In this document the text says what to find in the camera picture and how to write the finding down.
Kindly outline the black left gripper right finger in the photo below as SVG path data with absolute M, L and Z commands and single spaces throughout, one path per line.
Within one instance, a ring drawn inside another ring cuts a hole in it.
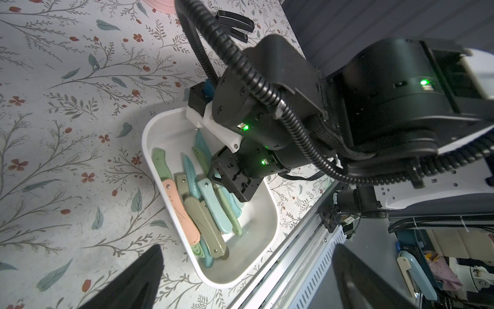
M 346 246 L 336 245 L 332 265 L 344 309 L 415 308 Z

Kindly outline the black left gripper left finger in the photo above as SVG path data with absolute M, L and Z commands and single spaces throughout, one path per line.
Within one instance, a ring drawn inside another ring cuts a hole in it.
M 163 268 L 161 247 L 153 245 L 82 308 L 152 308 Z

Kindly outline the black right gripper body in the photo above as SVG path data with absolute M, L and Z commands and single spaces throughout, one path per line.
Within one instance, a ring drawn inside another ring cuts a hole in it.
M 275 153 L 261 145 L 245 145 L 236 153 L 225 146 L 212 157 L 208 176 L 240 202 L 249 202 L 264 178 L 285 170 Z

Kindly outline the white oval storage box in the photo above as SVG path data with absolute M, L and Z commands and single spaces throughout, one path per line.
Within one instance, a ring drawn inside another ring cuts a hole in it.
M 145 126 L 142 150 L 197 275 L 210 287 L 232 288 L 275 243 L 279 208 L 265 181 L 239 207 L 226 189 L 207 179 L 199 133 L 211 151 L 222 147 L 189 121 L 185 108 L 159 113 Z

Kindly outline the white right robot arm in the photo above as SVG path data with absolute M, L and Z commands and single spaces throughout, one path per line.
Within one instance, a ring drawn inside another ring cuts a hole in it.
M 224 143 L 207 178 L 240 201 L 307 164 L 355 187 L 343 212 L 493 193 L 493 54 L 384 39 L 324 77 L 282 36 L 241 50 L 202 2 L 175 7 L 214 90 L 189 107 Z

